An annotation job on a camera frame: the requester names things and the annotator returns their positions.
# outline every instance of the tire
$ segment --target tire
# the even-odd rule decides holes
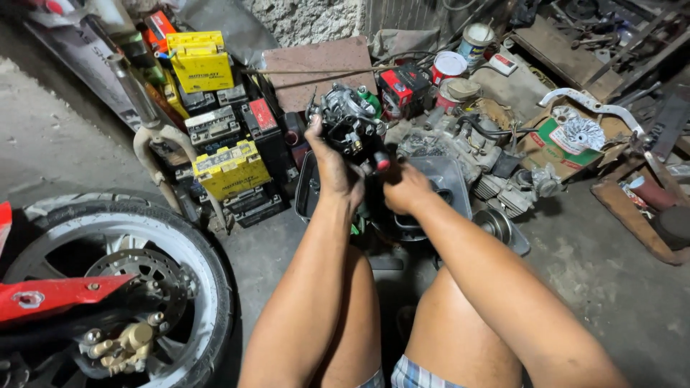
[[[6,278],[10,277],[13,267],[18,262],[17,258],[41,236],[47,235],[48,232],[67,222],[94,215],[127,215],[132,218],[142,216],[152,219],[184,235],[201,252],[203,261],[206,262],[213,275],[213,284],[216,285],[215,295],[211,297],[217,300],[218,313],[211,329],[210,340],[201,356],[198,358],[195,356],[193,365],[187,369],[186,375],[181,380],[174,385],[157,385],[157,387],[203,387],[224,355],[232,332],[235,308],[233,291],[223,260],[206,236],[171,210],[141,198],[105,193],[63,195],[17,209],[13,211],[12,229],[2,260],[0,260],[0,278],[5,282]]]

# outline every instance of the leg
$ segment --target leg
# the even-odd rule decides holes
[[[347,256],[339,323],[312,381],[314,387],[354,388],[381,367],[379,298],[374,275],[359,249],[350,245]]]
[[[521,385],[520,361],[479,317],[445,267],[417,306],[405,356],[464,387]]]

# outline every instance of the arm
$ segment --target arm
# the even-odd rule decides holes
[[[342,158],[307,131],[319,165],[321,193],[311,222],[283,278],[266,303],[247,346],[239,386],[304,387],[336,328],[352,215],[364,184],[348,183]]]
[[[535,387],[628,387],[597,340],[492,235],[453,211],[409,165],[384,185],[386,204],[411,214],[487,325],[513,350]]]

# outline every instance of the plaid shorts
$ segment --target plaid shorts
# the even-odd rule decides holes
[[[395,364],[391,384],[393,388],[463,388],[432,374],[410,361],[405,355]],[[384,388],[385,386],[384,372],[379,369],[369,381],[358,388]]]

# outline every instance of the hand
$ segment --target hand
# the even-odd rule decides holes
[[[364,199],[364,172],[359,166],[346,163],[342,156],[328,146],[323,137],[322,118],[313,115],[304,137],[314,151],[321,178],[321,198],[346,200],[354,211]]]
[[[411,214],[428,195],[436,195],[429,179],[409,163],[391,160],[391,168],[383,175],[386,206],[400,215]]]

